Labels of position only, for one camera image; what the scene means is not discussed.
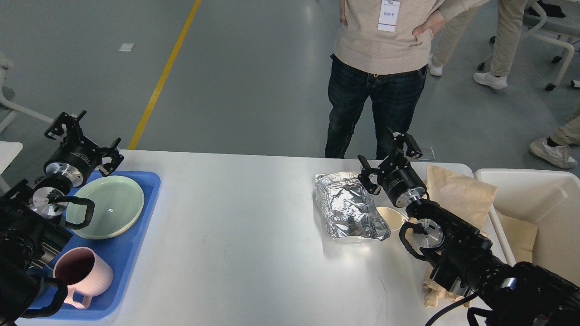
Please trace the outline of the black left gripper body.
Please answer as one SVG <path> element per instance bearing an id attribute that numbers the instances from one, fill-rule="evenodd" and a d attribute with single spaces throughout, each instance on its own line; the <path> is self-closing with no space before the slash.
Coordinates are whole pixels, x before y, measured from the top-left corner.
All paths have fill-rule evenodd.
<path id="1" fill-rule="evenodd" d="M 60 144 L 45 163 L 45 175 L 62 175 L 72 187 L 84 186 L 91 173 L 102 163 L 102 158 L 92 149 L 76 144 Z"/>

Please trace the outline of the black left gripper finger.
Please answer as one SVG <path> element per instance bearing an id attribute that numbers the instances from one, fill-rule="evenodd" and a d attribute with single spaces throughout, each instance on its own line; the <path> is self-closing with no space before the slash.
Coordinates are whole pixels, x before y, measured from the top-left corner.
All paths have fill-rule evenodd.
<path id="1" fill-rule="evenodd" d="M 99 157 L 97 160 L 99 163 L 97 168 L 104 177 L 114 173 L 122 161 L 124 161 L 124 156 L 120 153 L 120 149 L 118 148 L 120 142 L 121 138 L 117 138 L 109 147 L 97 148 L 97 156 Z"/>
<path id="2" fill-rule="evenodd" d="M 83 110 L 80 114 L 75 116 L 68 113 L 61 113 L 45 131 L 45 137 L 52 140 L 58 140 L 60 142 L 59 147 L 87 147 L 87 138 L 85 138 L 79 124 L 80 120 L 86 113 L 86 110 Z"/>

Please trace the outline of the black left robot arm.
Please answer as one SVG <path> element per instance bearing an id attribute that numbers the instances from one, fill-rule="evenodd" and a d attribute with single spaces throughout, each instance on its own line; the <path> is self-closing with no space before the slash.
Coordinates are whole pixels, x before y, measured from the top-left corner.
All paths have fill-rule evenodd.
<path id="1" fill-rule="evenodd" d="M 92 221 L 95 203 L 70 195 L 87 183 L 99 169 L 113 173 L 124 156 L 120 138 L 100 147 L 87 138 L 79 124 L 85 115 L 61 113 L 46 130 L 49 139 L 60 140 L 55 153 L 44 165 L 45 175 L 29 187 L 21 180 L 0 201 L 0 319 L 14 326 L 18 318 L 49 317 L 60 310 L 68 289 L 62 280 L 29 274 L 31 266 L 43 268 L 62 252 L 73 230 Z"/>

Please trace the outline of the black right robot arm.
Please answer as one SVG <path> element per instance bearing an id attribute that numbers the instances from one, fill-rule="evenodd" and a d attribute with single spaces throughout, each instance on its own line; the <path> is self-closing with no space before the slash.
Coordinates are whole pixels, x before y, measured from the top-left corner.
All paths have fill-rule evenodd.
<path id="1" fill-rule="evenodd" d="M 436 313 L 427 325 L 442 315 L 479 297 L 487 309 L 470 307 L 467 320 L 487 326 L 577 326 L 579 287 L 530 262 L 509 265 L 493 255 L 492 242 L 474 225 L 429 199 L 427 188 L 409 158 L 420 158 L 415 139 L 393 134 L 394 149 L 377 168 L 359 155 L 358 176 L 367 192 L 384 189 L 392 204 L 404 208 L 415 222 L 402 224 L 398 233 L 406 250 L 433 268 L 430 279 L 462 299 Z"/>

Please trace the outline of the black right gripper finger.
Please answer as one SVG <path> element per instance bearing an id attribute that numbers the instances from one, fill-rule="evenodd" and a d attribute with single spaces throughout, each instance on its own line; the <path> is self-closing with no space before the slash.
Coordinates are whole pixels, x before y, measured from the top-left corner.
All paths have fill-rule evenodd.
<path id="1" fill-rule="evenodd" d="M 382 174 L 381 170 L 379 168 L 371 167 L 366 157 L 364 157 L 363 155 L 358 155 L 357 158 L 362 165 L 361 172 L 358 175 L 357 179 L 363 185 L 365 190 L 369 192 L 369 194 L 378 195 L 381 192 L 382 187 L 380 184 L 373 183 L 371 181 L 371 175 L 380 176 Z"/>
<path id="2" fill-rule="evenodd" d="M 386 156 L 386 160 L 394 160 L 399 156 L 411 159 L 419 159 L 423 156 L 423 151 L 412 135 L 393 131 L 390 128 L 387 130 L 392 134 L 391 139 L 394 145 Z"/>

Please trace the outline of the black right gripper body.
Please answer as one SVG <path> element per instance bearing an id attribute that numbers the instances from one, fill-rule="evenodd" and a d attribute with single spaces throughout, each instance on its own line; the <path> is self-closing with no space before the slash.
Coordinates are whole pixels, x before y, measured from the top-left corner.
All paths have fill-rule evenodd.
<path id="1" fill-rule="evenodd" d="M 386 158 L 378 167 L 377 181 L 394 206 L 405 208 L 427 194 L 426 185 L 406 157 Z"/>

